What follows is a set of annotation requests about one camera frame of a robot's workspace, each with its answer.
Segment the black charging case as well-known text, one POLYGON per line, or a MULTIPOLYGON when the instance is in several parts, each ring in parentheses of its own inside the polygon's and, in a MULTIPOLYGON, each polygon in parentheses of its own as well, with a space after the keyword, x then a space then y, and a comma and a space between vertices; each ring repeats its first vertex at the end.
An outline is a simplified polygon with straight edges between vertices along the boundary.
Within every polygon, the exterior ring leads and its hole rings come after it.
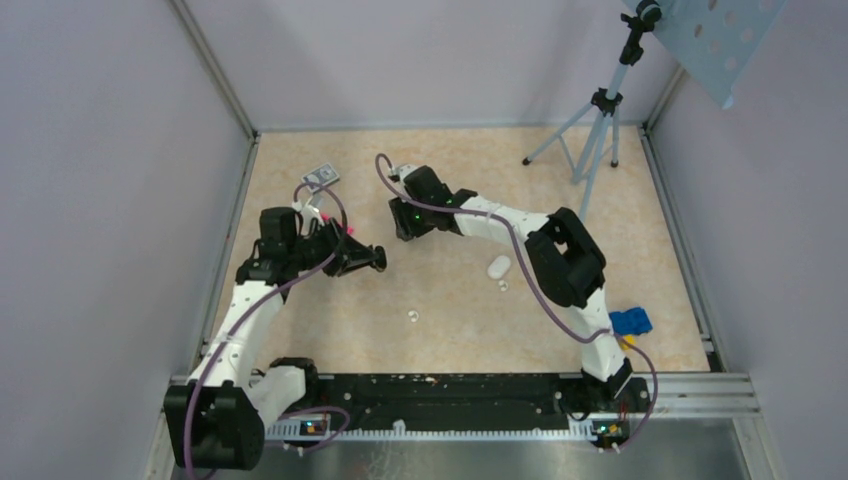
POLYGON ((382 246, 375 246, 374 259, 371 262, 371 267, 377 272, 383 272, 387 267, 386 251, 382 246))

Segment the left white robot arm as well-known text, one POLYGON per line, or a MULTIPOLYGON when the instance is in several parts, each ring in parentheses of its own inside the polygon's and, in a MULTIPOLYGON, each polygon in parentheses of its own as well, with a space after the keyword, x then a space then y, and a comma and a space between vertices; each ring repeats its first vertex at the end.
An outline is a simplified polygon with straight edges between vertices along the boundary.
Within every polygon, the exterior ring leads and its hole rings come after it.
POLYGON ((188 379, 166 391, 163 410, 176 463, 185 470, 251 470, 267 429, 291 407, 319 404, 314 364, 282 359, 258 380, 253 369, 291 288, 318 272, 341 277, 385 270, 383 247, 353 238, 344 220, 313 207, 273 207, 259 217, 259 238, 237 269, 229 309, 188 379))

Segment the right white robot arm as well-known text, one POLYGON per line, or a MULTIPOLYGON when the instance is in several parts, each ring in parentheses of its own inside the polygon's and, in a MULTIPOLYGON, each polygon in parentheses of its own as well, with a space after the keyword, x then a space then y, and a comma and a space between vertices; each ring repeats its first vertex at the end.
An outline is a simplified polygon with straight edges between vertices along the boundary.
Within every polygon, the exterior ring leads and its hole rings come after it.
POLYGON ((606 259, 576 213, 564 207, 526 212, 471 190, 451 191, 429 166, 392 167, 381 178, 396 194, 389 206, 401 240, 439 230, 514 248, 523 273, 534 278, 534 293, 546 301, 544 310, 557 305, 569 312, 565 329, 581 345, 589 404, 612 412, 626 400, 633 369, 607 309, 606 259))

